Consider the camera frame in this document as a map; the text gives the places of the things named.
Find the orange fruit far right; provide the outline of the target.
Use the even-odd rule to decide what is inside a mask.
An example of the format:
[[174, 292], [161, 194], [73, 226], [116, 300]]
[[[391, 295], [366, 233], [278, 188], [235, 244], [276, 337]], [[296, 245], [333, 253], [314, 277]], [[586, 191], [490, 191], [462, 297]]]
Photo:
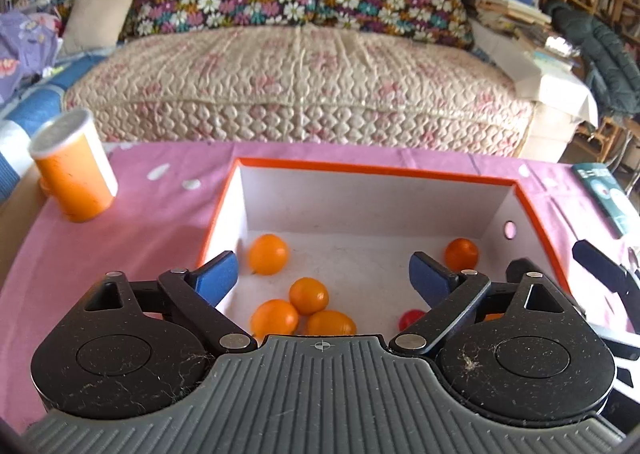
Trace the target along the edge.
[[446, 246], [444, 260], [450, 271], [475, 270], [480, 260], [480, 249], [472, 241], [458, 237]]

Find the orange fruit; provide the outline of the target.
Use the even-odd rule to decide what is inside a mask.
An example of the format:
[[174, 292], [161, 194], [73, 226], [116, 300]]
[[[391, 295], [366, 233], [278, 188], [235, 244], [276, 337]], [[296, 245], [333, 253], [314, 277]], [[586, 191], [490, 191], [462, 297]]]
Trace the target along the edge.
[[288, 299], [300, 315], [313, 315], [329, 304], [329, 292], [314, 278], [300, 278], [288, 290]]
[[287, 263], [288, 245], [275, 234], [263, 234], [250, 245], [248, 264], [256, 274], [277, 274]]
[[444, 260], [450, 271], [475, 270], [480, 260], [480, 249], [472, 241], [458, 237], [446, 246]]
[[250, 317], [250, 331], [256, 341], [268, 335], [292, 335], [297, 329], [299, 314], [286, 300], [271, 299], [261, 304]]
[[304, 334], [307, 336], [354, 336], [357, 334], [357, 325], [345, 313], [323, 310], [307, 319]]

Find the small red fruit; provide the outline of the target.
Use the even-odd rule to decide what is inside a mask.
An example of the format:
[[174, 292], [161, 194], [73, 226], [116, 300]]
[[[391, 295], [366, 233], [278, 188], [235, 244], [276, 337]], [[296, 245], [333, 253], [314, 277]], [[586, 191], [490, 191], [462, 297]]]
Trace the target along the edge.
[[420, 309], [411, 309], [406, 311], [403, 315], [401, 315], [398, 321], [398, 330], [403, 332], [407, 330], [408, 327], [419, 321], [426, 315], [426, 312]]

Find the orange fruit front left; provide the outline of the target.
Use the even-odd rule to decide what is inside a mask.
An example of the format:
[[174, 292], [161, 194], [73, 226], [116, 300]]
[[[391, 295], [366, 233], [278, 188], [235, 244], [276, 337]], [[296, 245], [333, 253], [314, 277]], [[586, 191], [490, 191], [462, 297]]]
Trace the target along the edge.
[[286, 300], [271, 299], [261, 304], [250, 317], [250, 331], [256, 341], [268, 335], [292, 335], [297, 329], [299, 314]]

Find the orange fruit far left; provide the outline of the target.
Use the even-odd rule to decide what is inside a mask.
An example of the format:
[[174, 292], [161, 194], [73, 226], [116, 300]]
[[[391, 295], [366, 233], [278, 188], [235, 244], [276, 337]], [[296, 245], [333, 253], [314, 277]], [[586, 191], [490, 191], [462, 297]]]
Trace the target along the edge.
[[288, 245], [275, 234], [263, 234], [250, 245], [248, 264], [256, 274], [277, 274], [287, 263]]

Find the pink tablecloth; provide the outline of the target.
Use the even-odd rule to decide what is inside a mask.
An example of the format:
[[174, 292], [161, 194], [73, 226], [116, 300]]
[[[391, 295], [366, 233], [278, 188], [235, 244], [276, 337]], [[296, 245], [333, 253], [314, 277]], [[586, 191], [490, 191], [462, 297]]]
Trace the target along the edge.
[[84, 223], [46, 200], [35, 174], [23, 178], [1, 210], [1, 415], [23, 431], [44, 408], [29, 364], [40, 341], [77, 299], [111, 270], [134, 279], [191, 268], [235, 159], [373, 165], [451, 171], [518, 181], [550, 235], [568, 255], [586, 239], [619, 263], [638, 255], [639, 239], [616, 239], [570, 170], [531, 159], [356, 145], [257, 142], [115, 144], [119, 182], [113, 206]]

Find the orange fruit front centre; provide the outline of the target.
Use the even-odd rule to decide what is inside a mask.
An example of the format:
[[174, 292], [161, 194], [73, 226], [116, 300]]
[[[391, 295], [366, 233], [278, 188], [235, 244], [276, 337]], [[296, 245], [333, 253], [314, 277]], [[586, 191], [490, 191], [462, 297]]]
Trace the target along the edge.
[[357, 325], [345, 313], [323, 310], [307, 319], [304, 334], [307, 336], [354, 336], [357, 334]]

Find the orange-rimmed white box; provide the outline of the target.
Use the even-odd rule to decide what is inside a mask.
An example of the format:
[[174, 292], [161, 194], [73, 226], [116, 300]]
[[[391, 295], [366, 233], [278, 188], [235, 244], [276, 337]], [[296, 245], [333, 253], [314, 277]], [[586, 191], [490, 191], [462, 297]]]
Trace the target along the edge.
[[[288, 263], [273, 275], [250, 271], [250, 245], [275, 234]], [[239, 276], [216, 307], [241, 327], [291, 284], [326, 285], [332, 309], [363, 334], [392, 337], [400, 316], [424, 307], [409, 281], [415, 252], [442, 259], [464, 237], [480, 249], [478, 269], [503, 281], [528, 258], [565, 285], [567, 275], [535, 208], [514, 180], [350, 164], [237, 159], [224, 183], [201, 259], [234, 252]]]

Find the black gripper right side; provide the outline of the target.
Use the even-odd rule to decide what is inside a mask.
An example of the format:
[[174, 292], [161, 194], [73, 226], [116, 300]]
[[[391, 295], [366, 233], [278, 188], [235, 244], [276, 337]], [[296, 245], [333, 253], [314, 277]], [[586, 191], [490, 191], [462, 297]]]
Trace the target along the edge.
[[618, 265], [586, 240], [573, 245], [573, 259], [597, 282], [601, 295], [587, 309], [587, 322], [612, 352], [613, 389], [602, 415], [625, 434], [639, 427], [639, 267]]

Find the orange plastic cup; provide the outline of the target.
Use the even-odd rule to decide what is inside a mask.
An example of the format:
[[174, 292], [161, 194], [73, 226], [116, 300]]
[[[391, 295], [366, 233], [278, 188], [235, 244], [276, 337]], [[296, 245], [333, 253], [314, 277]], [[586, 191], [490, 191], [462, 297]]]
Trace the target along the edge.
[[32, 137], [28, 151], [68, 220], [85, 222], [112, 206], [118, 181], [89, 110], [52, 118]]

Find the teal booklet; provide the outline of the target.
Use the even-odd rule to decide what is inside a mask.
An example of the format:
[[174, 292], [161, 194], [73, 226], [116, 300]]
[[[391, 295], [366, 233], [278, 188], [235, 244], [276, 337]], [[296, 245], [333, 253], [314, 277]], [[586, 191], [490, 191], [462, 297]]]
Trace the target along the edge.
[[570, 170], [582, 184], [616, 237], [639, 232], [639, 214], [602, 163], [574, 164]]

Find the dark green jacket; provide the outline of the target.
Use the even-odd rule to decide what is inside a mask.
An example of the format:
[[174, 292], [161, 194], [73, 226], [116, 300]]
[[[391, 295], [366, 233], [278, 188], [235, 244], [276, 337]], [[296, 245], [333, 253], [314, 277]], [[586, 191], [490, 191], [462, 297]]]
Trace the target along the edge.
[[586, 68], [586, 85], [600, 115], [639, 114], [639, 68], [623, 42], [598, 18], [567, 3], [550, 2], [552, 26], [576, 47]]

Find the stack of books and papers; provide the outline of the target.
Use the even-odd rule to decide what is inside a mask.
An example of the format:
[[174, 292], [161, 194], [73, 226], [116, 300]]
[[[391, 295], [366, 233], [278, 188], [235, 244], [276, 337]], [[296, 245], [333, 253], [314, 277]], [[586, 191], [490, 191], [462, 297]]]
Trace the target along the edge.
[[469, 0], [469, 8], [480, 25], [509, 37], [531, 57], [567, 72], [582, 66], [578, 49], [552, 29], [539, 0]]

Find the cream cushion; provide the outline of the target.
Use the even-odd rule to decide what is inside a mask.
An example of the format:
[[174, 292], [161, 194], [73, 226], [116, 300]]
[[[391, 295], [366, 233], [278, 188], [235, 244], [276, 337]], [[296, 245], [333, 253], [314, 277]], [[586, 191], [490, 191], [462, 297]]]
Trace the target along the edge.
[[63, 32], [62, 54], [113, 47], [134, 0], [74, 0]]

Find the purple floral bag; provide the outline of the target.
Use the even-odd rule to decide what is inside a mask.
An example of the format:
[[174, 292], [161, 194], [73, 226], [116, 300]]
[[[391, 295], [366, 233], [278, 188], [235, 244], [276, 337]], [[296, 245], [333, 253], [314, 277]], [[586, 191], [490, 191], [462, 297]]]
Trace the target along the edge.
[[17, 9], [1, 15], [1, 103], [21, 84], [41, 77], [55, 63], [61, 21], [55, 14], [24, 14]]

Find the floral pillow right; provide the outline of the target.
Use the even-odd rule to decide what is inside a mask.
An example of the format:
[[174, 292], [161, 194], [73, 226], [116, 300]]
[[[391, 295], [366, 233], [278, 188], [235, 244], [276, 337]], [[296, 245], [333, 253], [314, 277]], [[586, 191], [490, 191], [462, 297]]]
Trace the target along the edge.
[[461, 49], [473, 45], [463, 0], [318, 0], [314, 23]]

